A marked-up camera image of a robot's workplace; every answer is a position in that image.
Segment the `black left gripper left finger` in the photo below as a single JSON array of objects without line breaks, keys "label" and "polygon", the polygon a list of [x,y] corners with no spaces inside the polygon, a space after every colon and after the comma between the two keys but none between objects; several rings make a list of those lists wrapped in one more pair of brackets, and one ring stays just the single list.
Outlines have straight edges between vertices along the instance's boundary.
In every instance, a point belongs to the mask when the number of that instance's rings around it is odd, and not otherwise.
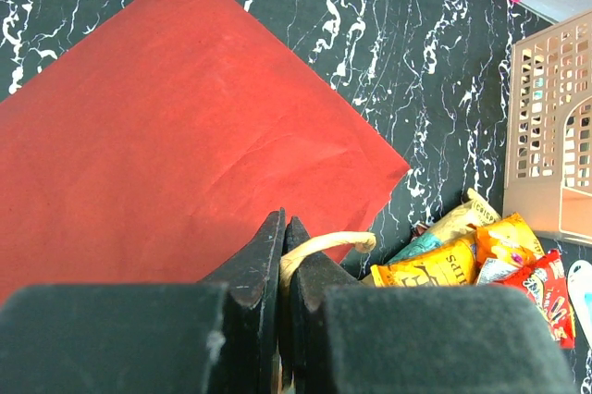
[{"label": "black left gripper left finger", "polygon": [[286,215],[189,284],[35,285],[1,309],[5,393],[274,393]]}]

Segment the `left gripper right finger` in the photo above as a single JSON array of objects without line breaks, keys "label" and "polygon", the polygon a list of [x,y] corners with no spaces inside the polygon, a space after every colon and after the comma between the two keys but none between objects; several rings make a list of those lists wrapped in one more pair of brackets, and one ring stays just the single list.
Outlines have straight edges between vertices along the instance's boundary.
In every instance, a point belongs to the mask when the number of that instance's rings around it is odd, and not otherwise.
[{"label": "left gripper right finger", "polygon": [[371,288],[325,253],[287,285],[285,377],[300,393],[572,393],[535,305],[496,286]]}]

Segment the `gold snack bag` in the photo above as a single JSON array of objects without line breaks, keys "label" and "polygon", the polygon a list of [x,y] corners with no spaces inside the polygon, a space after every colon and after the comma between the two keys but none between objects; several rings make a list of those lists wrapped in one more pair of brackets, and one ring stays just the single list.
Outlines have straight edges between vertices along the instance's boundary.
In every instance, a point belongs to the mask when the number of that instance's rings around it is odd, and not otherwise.
[{"label": "gold snack bag", "polygon": [[387,265],[411,259],[501,220],[500,214],[476,190],[469,188],[465,201],[449,211],[423,234],[412,240],[392,258]]}]

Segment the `orange Fox's fruits bag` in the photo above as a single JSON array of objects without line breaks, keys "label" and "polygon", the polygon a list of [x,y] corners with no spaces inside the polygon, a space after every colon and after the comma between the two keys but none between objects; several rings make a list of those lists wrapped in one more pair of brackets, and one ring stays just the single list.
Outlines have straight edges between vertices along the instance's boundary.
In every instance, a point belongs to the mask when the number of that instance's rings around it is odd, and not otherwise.
[{"label": "orange Fox's fruits bag", "polygon": [[477,228],[475,241],[476,285],[503,280],[545,255],[536,234],[518,213]]}]

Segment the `red paper bag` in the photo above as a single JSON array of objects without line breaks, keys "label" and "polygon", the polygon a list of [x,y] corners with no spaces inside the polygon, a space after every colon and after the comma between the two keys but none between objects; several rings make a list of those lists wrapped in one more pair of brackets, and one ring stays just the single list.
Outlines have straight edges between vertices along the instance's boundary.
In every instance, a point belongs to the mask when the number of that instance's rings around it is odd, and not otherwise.
[{"label": "red paper bag", "polygon": [[1,104],[1,295],[193,282],[279,208],[363,230],[408,168],[234,0],[134,0]]}]

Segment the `red rice cracker bag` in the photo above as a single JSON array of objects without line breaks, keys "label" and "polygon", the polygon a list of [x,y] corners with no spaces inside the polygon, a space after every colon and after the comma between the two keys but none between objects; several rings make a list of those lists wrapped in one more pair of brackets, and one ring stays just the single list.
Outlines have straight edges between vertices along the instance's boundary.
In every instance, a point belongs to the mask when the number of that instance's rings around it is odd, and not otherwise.
[{"label": "red rice cracker bag", "polygon": [[551,250],[496,284],[518,289],[533,302],[547,321],[549,332],[561,348],[575,345],[574,309],[571,305],[561,253]]}]

